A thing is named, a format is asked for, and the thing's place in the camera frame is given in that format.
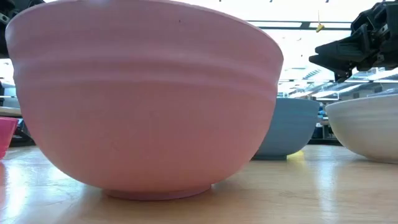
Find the ridged bowl exterior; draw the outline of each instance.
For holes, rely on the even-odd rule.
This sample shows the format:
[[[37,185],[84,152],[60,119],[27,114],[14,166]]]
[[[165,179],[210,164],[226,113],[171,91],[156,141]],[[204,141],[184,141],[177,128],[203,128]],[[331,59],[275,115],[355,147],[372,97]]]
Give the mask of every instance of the ridged bowl exterior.
[[[42,4],[6,39],[43,153],[126,192],[197,189],[239,170],[269,128],[283,63],[261,30],[172,1]]]
[[[326,107],[333,133],[347,149],[380,162],[398,163],[398,95],[372,96]]]
[[[255,159],[285,159],[311,139],[318,121],[319,103],[312,100],[278,98],[271,126]]]

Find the black mechanical device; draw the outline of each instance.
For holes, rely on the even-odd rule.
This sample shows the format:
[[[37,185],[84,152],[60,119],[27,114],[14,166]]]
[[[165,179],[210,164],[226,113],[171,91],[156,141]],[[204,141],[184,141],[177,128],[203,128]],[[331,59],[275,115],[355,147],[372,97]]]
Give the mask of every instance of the black mechanical device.
[[[376,3],[351,23],[347,38],[315,48],[309,61],[335,73],[336,82],[373,67],[398,67],[398,0]]]
[[[5,39],[6,26],[10,20],[21,11],[37,4],[44,3],[43,0],[0,0],[0,58],[8,58],[8,50]]]

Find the bowl foot ring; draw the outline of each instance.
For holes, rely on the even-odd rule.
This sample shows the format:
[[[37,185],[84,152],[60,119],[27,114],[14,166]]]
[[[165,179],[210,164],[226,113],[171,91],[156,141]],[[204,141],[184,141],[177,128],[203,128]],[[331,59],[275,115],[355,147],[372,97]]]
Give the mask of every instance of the bowl foot ring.
[[[104,193],[111,197],[121,198],[126,200],[158,201],[158,200],[172,200],[178,198],[191,197],[197,194],[201,194],[210,189],[211,186],[199,187],[190,190],[180,190],[175,192],[123,192],[118,190],[104,190]]]
[[[287,156],[267,156],[267,155],[255,155],[254,160],[268,160],[268,161],[285,161]]]

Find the wooden tabletop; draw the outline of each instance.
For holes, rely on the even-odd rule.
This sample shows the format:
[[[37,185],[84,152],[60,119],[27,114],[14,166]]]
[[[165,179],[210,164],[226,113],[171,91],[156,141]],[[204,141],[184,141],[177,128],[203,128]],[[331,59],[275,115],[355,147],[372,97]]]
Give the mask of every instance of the wooden tabletop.
[[[20,116],[21,109],[0,106],[0,116]]]
[[[26,147],[0,164],[0,223],[398,223],[397,191],[398,165],[307,146],[288,161],[252,161],[201,195],[133,202],[69,178]]]

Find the pink bowl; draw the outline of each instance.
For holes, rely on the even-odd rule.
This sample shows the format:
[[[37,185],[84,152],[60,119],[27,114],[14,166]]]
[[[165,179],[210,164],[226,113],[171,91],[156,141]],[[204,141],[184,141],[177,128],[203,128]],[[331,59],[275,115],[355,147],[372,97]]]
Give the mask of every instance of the pink bowl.
[[[0,117],[0,159],[6,155],[17,125],[18,119]]]
[[[42,4],[16,16],[6,39],[43,153],[136,200],[200,193],[250,161],[283,63],[263,31],[173,1]]]

